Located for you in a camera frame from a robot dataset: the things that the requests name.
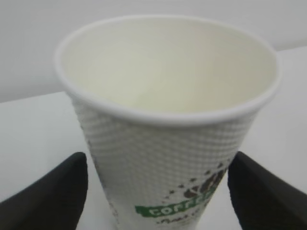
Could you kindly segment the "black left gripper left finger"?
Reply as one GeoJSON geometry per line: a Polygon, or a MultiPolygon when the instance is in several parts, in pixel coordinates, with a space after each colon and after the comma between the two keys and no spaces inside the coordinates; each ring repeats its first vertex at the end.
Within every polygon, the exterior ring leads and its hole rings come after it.
{"type": "Polygon", "coordinates": [[[74,230],[88,191],[86,155],[76,152],[0,204],[2,230],[74,230]]]}

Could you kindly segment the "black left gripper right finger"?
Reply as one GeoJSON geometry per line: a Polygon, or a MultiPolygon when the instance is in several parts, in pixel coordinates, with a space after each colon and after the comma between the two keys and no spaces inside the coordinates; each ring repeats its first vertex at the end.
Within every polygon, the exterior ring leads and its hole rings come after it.
{"type": "Polygon", "coordinates": [[[227,185],[242,229],[307,228],[307,195],[240,151],[229,166],[227,185]]]}

